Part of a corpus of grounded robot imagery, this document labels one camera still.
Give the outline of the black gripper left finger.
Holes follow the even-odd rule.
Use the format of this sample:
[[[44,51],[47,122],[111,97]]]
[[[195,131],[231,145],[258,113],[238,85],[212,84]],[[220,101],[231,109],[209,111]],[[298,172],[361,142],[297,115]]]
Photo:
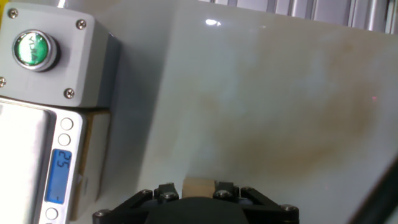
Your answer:
[[[92,224],[145,223],[153,208],[179,199],[174,183],[161,184],[139,191],[112,210],[98,210],[92,214]]]

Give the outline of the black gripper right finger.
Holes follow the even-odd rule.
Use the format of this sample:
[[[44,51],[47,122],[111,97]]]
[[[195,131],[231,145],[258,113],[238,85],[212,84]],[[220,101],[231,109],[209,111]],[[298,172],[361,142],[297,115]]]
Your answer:
[[[248,223],[299,224],[296,206],[278,204],[252,187],[216,181],[213,199],[237,205]]]

